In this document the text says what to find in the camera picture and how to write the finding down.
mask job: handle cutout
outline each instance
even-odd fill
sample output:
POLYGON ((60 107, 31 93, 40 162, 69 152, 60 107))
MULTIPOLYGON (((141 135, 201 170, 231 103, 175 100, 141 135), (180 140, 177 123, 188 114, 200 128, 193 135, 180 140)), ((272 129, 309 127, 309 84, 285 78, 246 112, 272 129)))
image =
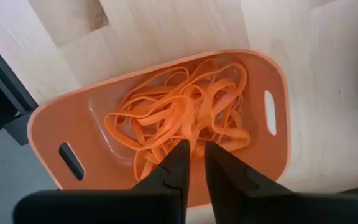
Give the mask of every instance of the handle cutout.
POLYGON ((274 98, 271 92, 265 91, 264 93, 265 100, 265 114, 266 114, 266 123, 268 131, 276 135, 276 111, 274 107, 274 98))
POLYGON ((74 152, 67 143, 63 143, 59 147, 59 155, 65 161, 68 168, 71 170, 77 180, 84 178, 84 168, 81 166, 74 152))

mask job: wooden table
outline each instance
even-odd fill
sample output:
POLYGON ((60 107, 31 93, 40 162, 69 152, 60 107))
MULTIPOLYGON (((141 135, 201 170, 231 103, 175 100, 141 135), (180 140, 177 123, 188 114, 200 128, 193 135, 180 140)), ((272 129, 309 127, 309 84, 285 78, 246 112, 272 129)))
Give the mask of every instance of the wooden table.
POLYGON ((38 104, 207 50, 273 57, 288 77, 302 192, 358 186, 358 0, 0 0, 0 54, 38 104))

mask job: orange rubber band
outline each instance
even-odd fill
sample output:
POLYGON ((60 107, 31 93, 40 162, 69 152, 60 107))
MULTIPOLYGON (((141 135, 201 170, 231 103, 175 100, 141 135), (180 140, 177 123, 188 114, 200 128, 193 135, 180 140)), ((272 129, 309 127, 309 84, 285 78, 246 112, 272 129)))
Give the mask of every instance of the orange rubber band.
POLYGON ((222 67, 215 59, 201 62, 192 72, 184 67, 170 68, 134 87, 118 110, 106 115, 104 125, 112 137, 136 151, 134 173, 138 181, 182 139, 189 140, 192 158, 204 157, 206 141, 228 151, 245 148, 251 139, 239 112, 247 77, 241 63, 222 67), (163 86, 147 86, 164 75, 168 78, 163 86), (170 84, 176 77, 185 80, 170 84), (118 130, 126 123, 135 138, 118 130))

